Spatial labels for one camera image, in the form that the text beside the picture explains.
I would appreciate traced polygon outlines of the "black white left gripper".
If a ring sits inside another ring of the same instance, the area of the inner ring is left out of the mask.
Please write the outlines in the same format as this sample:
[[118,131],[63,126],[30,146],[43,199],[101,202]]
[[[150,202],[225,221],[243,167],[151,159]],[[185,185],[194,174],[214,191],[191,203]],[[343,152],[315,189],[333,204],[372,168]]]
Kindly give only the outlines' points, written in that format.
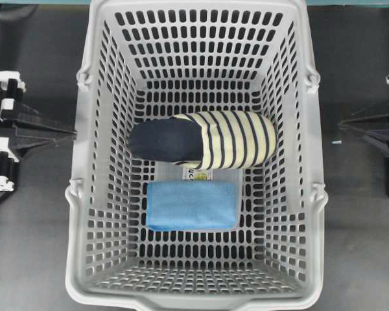
[[[17,101],[26,92],[18,71],[0,71],[0,191],[13,191],[20,157],[10,148],[15,137],[14,149],[19,153],[33,148],[58,146],[74,141],[77,131],[69,124],[52,118]],[[2,112],[14,112],[14,128],[4,120]]]

